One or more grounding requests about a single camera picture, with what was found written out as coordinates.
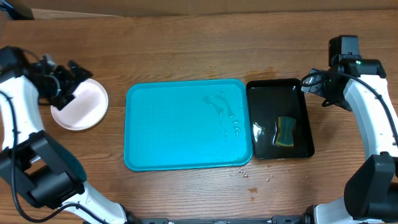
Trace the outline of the white plate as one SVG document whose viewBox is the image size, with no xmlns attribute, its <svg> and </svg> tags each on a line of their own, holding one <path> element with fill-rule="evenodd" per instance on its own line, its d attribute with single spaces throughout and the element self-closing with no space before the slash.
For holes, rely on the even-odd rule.
<svg viewBox="0 0 398 224">
<path fill-rule="evenodd" d="M 104 87 L 94 79 L 80 83 L 73 92 L 75 97 L 62 110 L 51 106 L 53 119 L 61 127 L 72 131 L 92 128 L 105 116 L 109 98 Z"/>
</svg>

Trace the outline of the green yellow sponge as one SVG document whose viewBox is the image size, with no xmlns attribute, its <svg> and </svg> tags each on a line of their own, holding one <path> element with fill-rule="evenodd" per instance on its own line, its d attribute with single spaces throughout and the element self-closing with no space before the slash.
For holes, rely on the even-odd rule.
<svg viewBox="0 0 398 224">
<path fill-rule="evenodd" d="M 274 144 L 280 147 L 294 146 L 296 119 L 289 116 L 280 116 L 277 120 L 277 130 Z"/>
</svg>

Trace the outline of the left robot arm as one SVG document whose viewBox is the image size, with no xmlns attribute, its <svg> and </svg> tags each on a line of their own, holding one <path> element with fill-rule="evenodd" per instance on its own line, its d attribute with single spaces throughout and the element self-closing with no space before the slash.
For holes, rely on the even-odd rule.
<svg viewBox="0 0 398 224">
<path fill-rule="evenodd" d="M 47 55 L 30 62 L 27 53 L 19 47 L 1 49 L 1 178 L 11 187 L 16 210 L 32 223 L 49 221 L 62 211 L 84 223 L 140 223 L 94 189 L 78 159 L 45 132 L 40 99 L 64 109 L 91 72 L 73 60 L 67 67 L 56 65 Z"/>
</svg>

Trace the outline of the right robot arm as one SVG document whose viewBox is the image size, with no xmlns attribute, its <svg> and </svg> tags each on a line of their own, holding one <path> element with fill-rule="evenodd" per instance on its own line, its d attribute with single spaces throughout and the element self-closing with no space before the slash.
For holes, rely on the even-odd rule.
<svg viewBox="0 0 398 224">
<path fill-rule="evenodd" d="M 309 207 L 303 223 L 397 222 L 397 115 L 379 60 L 344 58 L 329 70 L 311 70 L 302 91 L 354 114 L 365 162 L 347 181 L 341 198 Z"/>
</svg>

